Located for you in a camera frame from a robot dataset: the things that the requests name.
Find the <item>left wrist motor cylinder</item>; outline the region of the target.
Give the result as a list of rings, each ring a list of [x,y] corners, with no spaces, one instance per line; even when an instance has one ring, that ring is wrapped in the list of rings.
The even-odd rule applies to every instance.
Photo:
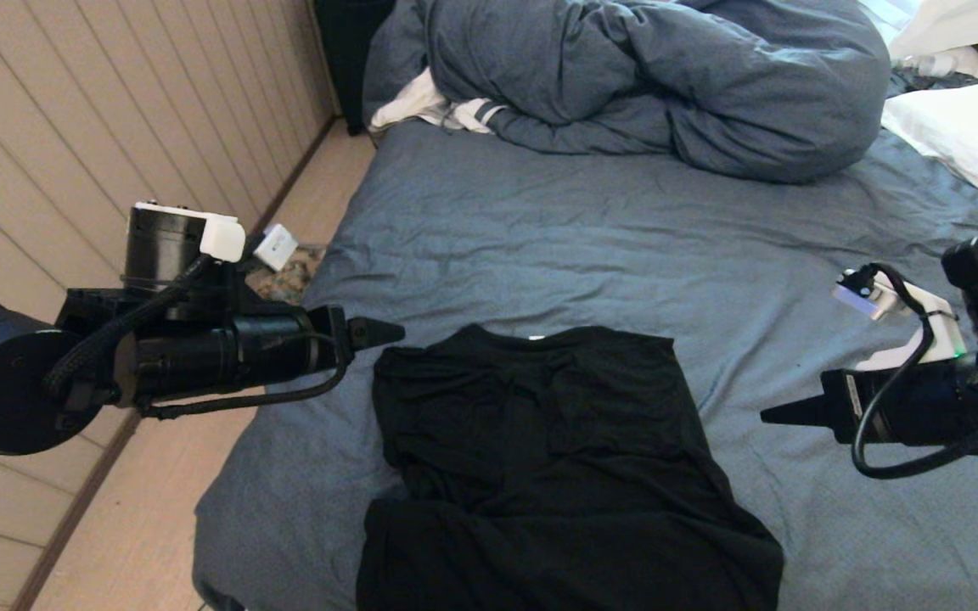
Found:
[[[121,285],[155,293],[199,256],[222,264],[240,262],[246,244],[247,231],[237,217],[137,202],[128,219]]]

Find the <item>black t-shirt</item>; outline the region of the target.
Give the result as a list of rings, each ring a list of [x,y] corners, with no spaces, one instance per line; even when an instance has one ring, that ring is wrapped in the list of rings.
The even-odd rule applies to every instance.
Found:
[[[476,325],[375,363],[385,461],[357,611],[776,611],[784,550],[734,498],[672,338]]]

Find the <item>black nightstand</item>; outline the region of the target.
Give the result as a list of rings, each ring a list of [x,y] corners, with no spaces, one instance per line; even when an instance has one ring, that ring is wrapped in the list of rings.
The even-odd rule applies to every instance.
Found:
[[[309,0],[331,85],[351,136],[365,132],[363,83],[370,42],[396,0]]]

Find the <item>white striped cloth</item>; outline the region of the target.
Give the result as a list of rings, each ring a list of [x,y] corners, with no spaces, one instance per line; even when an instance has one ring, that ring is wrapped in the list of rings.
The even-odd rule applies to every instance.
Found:
[[[404,121],[420,120],[426,123],[474,134],[494,133],[489,127],[497,113],[506,109],[490,99],[470,99],[455,102],[440,92],[431,69],[424,69],[397,93],[395,99],[377,109],[370,116],[368,130],[381,134]]]

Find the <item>blue bed sheet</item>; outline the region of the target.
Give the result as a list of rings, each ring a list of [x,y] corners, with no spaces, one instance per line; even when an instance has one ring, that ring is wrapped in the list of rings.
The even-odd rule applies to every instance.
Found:
[[[941,255],[975,236],[978,189],[889,132],[784,185],[411,121],[384,136],[304,305],[400,324],[410,345],[472,323],[671,337],[737,502],[784,547],[780,611],[978,611],[978,457],[877,482],[827,430],[758,417],[911,337],[835,301],[843,270],[882,261],[959,306]]]

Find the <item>white blanket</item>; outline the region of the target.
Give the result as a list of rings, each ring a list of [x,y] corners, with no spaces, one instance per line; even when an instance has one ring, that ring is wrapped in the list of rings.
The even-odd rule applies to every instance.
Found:
[[[978,0],[893,0],[907,17],[888,42],[904,59],[978,45]]]

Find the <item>dark grey crumpled cloth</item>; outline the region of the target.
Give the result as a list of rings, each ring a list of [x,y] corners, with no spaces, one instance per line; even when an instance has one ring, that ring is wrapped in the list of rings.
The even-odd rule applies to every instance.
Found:
[[[952,72],[941,76],[921,75],[909,67],[893,67],[888,88],[886,88],[885,99],[910,92],[939,92],[939,90],[975,85],[978,85],[978,77],[961,72]]]

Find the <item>blue crumpled duvet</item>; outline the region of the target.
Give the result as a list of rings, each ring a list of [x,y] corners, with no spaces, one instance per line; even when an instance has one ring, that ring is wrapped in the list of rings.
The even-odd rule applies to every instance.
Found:
[[[800,184],[872,146],[890,58],[857,0],[397,0],[366,125],[427,67],[451,101],[506,105],[492,135],[540,154]]]

